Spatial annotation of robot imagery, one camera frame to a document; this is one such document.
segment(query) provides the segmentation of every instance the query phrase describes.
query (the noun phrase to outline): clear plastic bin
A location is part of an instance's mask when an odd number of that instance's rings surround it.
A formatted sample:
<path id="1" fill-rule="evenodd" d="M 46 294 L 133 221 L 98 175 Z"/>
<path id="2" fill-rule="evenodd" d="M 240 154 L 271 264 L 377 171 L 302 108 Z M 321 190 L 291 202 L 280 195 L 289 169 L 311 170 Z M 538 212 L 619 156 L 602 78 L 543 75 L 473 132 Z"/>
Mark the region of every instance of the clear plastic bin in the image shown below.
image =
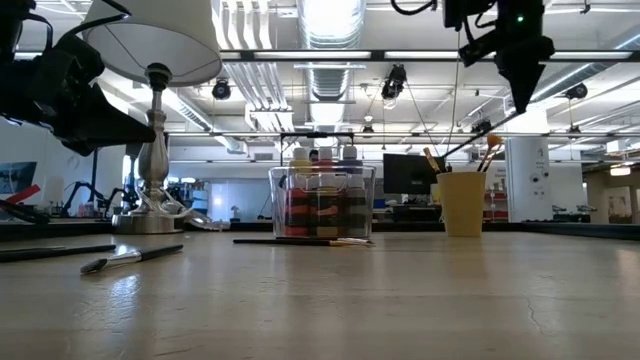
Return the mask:
<path id="1" fill-rule="evenodd" d="M 276 237 L 367 238 L 376 169 L 370 166 L 276 167 L 269 171 Z"/>

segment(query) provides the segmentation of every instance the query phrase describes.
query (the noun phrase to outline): yellow cup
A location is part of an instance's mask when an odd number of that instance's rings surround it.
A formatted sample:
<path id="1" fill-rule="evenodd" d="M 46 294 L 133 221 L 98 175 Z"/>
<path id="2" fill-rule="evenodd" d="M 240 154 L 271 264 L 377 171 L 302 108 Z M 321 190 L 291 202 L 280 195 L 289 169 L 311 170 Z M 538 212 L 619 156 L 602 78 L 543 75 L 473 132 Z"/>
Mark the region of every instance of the yellow cup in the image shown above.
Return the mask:
<path id="1" fill-rule="evenodd" d="M 454 237 L 482 236 L 484 208 L 483 172 L 457 172 L 438 175 L 440 203 L 447 235 Z"/>

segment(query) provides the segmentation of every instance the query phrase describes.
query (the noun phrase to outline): wooden table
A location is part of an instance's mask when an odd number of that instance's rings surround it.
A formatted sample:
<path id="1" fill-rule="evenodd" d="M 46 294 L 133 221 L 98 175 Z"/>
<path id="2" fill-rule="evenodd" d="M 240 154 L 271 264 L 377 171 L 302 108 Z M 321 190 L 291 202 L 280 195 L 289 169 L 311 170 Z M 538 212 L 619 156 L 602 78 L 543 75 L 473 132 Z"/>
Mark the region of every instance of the wooden table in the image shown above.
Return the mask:
<path id="1" fill-rule="evenodd" d="M 184 243 L 81 276 L 99 254 L 0 264 L 0 359 L 637 359 L 640 243 L 377 234 L 374 248 L 233 245 L 268 234 L 60 238 L 2 249 Z"/>

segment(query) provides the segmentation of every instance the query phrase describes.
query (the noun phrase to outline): white pillar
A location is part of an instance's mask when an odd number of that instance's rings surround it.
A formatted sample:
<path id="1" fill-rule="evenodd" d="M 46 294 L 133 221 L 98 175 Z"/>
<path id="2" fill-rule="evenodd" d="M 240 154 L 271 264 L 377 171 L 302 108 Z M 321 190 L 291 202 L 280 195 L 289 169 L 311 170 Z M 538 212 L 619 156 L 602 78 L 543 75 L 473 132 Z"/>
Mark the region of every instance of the white pillar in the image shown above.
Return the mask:
<path id="1" fill-rule="evenodd" d="M 509 132 L 546 133 L 544 110 L 523 114 L 507 124 Z M 549 141 L 544 137 L 506 141 L 509 222 L 552 220 Z"/>

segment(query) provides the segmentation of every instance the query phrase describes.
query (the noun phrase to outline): table lamp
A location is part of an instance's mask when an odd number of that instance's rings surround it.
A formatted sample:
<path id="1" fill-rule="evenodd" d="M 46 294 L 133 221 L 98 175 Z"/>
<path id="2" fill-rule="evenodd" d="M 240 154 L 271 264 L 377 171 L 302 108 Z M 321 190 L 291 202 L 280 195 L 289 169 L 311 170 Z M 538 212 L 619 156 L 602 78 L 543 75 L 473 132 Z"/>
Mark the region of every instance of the table lamp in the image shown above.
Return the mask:
<path id="1" fill-rule="evenodd" d="M 163 209 L 163 182 L 169 173 L 164 141 L 166 115 L 162 111 L 162 91 L 167 87 L 202 84 L 222 70 L 220 50 L 211 20 L 210 0 L 118 0 L 132 16 L 83 32 L 87 43 L 102 55 L 107 68 L 147 83 L 153 92 L 147 111 L 149 127 L 156 134 L 153 143 L 140 151 L 138 172 L 144 184 L 142 205 L 127 215 L 116 215 L 118 233 L 159 234 L 182 230 L 180 216 Z M 110 5 L 96 0 L 85 22 L 119 14 Z"/>

